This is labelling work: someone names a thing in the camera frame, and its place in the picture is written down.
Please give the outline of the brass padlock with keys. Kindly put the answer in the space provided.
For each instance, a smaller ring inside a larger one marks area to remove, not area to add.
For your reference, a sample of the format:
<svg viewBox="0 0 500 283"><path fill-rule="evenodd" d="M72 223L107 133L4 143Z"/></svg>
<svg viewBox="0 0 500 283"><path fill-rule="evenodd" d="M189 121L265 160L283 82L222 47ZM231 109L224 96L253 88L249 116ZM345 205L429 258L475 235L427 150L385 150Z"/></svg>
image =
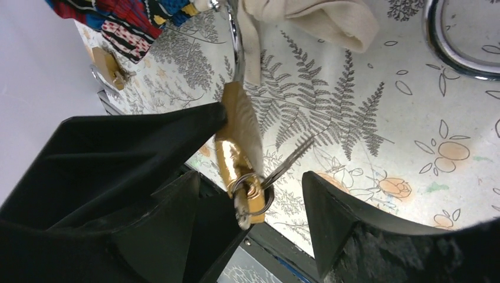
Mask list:
<svg viewBox="0 0 500 283"><path fill-rule="evenodd" d="M223 1L228 13L235 72L223 88L221 103L227 123L215 134L216 159L223 183L233 200L235 217L242 230L262 223L275 193L273 184L313 144L309 138L299 145L274 171L264 175L262 137L252 103L244 90L245 56L236 16L237 3Z"/></svg>

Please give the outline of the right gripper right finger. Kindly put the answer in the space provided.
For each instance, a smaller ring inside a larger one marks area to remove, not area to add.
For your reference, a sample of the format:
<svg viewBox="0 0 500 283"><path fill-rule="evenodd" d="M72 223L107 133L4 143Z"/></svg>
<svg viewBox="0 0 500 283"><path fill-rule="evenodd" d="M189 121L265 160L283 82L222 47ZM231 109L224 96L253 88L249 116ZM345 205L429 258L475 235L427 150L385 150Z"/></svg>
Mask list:
<svg viewBox="0 0 500 283"><path fill-rule="evenodd" d="M324 282L498 282L499 220L447 231L399 218L302 176L318 274Z"/></svg>

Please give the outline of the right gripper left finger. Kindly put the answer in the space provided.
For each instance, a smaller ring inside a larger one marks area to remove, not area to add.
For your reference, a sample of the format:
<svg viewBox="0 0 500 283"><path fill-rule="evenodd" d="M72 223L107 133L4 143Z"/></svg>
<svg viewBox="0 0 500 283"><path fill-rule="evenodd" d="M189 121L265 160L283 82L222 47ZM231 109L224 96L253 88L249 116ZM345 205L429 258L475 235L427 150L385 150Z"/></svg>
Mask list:
<svg viewBox="0 0 500 283"><path fill-rule="evenodd" d="M1 222L2 282L215 282L247 232L222 193L189 171L77 228Z"/></svg>

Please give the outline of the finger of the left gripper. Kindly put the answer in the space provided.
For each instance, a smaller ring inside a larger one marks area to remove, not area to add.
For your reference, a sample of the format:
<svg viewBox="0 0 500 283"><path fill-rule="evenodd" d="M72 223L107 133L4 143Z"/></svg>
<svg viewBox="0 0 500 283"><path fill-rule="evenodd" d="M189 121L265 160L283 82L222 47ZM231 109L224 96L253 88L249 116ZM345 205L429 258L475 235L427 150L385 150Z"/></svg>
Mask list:
<svg viewBox="0 0 500 283"><path fill-rule="evenodd" d="M1 221L76 227L153 193L226 123L221 103L64 120L1 206Z"/></svg>

